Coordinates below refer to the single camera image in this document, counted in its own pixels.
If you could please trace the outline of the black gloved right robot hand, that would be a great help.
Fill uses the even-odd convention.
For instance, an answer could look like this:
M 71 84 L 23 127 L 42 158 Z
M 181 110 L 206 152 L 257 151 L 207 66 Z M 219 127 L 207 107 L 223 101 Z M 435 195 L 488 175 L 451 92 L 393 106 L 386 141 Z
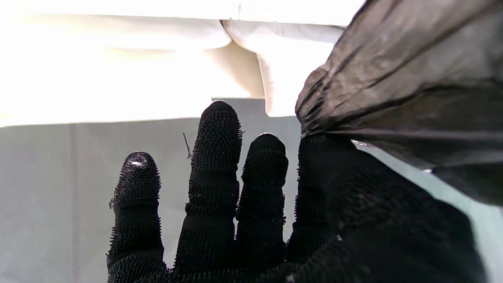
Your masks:
M 302 138 L 295 221 L 283 240 L 288 159 L 261 134 L 237 180 L 237 113 L 201 115 L 173 268 L 163 261 L 160 177 L 129 154 L 110 207 L 109 283 L 485 283 L 465 213 L 336 135 Z

